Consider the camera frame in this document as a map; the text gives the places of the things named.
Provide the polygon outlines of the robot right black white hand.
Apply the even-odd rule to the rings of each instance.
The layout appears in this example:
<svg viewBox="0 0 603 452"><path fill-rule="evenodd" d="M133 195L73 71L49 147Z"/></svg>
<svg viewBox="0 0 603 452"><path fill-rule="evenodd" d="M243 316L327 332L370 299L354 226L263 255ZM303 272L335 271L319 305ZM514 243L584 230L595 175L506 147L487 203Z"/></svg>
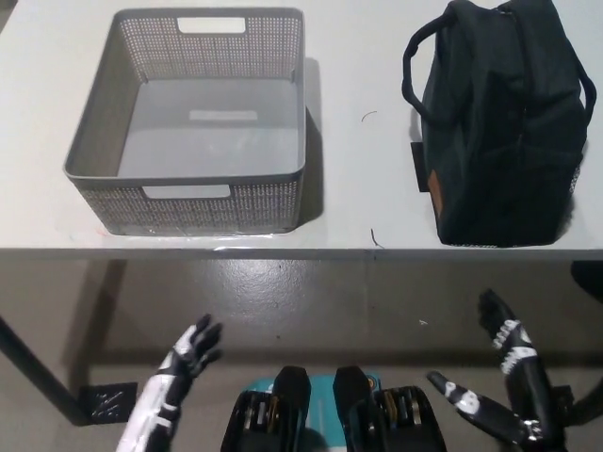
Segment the robot right black white hand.
<svg viewBox="0 0 603 452"><path fill-rule="evenodd" d="M480 294L480 325L503 374L509 407L453 382L438 371L428 381L469 424L523 451L564 451L562 418L542 360L527 330L492 289Z"/></svg>

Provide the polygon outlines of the robot left white black hand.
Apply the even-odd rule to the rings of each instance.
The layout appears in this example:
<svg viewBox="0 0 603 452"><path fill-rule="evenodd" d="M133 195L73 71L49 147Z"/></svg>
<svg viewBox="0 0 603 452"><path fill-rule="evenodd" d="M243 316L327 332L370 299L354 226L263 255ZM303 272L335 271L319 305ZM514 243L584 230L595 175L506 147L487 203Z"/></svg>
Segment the robot left white black hand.
<svg viewBox="0 0 603 452"><path fill-rule="evenodd" d="M195 379L221 356L221 332L222 324L210 314L187 327L145 383L118 442L119 451L171 450Z"/></svg>

